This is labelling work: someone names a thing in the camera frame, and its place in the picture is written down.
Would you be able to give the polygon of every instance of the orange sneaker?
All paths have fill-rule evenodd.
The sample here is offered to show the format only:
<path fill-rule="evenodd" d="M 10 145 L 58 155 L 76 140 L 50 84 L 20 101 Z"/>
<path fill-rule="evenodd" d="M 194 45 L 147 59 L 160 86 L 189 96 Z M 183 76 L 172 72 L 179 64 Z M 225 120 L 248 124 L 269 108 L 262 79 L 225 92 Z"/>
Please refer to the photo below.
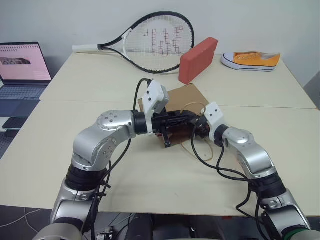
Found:
<path fill-rule="evenodd" d="M 271 72 L 276 68 L 280 53 L 226 52 L 221 56 L 221 62 L 236 70 Z"/>

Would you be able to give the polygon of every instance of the white wall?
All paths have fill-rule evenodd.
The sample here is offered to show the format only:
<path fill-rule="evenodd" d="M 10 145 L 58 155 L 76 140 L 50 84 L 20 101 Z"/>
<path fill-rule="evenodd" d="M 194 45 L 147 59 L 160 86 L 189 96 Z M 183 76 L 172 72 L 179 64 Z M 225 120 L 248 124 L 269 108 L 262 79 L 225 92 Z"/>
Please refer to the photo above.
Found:
<path fill-rule="evenodd" d="M 185 15 L 216 53 L 282 53 L 307 84 L 320 68 L 319 0 L 0 0 L 0 42 L 38 41 L 53 75 L 72 45 L 105 43 L 156 11 Z"/>

